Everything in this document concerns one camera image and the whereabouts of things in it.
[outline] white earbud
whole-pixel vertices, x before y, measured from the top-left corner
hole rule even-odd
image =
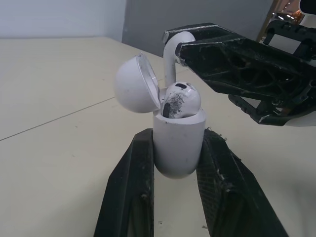
[[[169,87],[176,82],[176,62],[179,58],[175,55],[178,44],[195,41],[195,37],[188,31],[177,33],[173,36],[163,50],[165,86]]]
[[[168,87],[161,115],[169,119],[182,119],[196,115],[201,108],[199,92],[186,82],[176,82]]]

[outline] white wall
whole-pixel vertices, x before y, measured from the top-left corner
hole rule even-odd
[[[121,41],[125,0],[0,0],[0,38],[108,36]]]

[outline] open lid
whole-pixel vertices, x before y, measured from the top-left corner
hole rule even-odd
[[[120,67],[114,92],[118,102],[132,112],[148,113],[160,109],[158,81],[143,53]]]

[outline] dirty earbud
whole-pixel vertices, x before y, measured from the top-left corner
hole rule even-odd
[[[190,83],[176,82],[167,88],[161,115],[169,119],[182,119],[196,115],[200,108],[199,92]]]

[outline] black 3d printed part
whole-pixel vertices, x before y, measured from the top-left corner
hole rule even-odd
[[[301,58],[211,23],[167,31],[163,41],[181,31],[196,38],[178,45],[181,63],[214,91],[231,95],[257,123],[284,125],[316,110],[316,69]],[[255,108],[242,97],[262,103]]]
[[[154,236],[153,132],[135,135],[109,177],[94,237]]]
[[[316,29],[275,20],[269,23],[266,32],[264,44],[269,45],[275,35],[283,36],[301,42],[294,56],[307,61],[316,59]]]
[[[211,237],[288,237],[253,174],[213,131],[204,133],[197,184]],[[94,236],[154,236],[152,129],[135,135],[110,175]]]
[[[288,237],[254,175],[206,130],[197,183],[211,237]]]

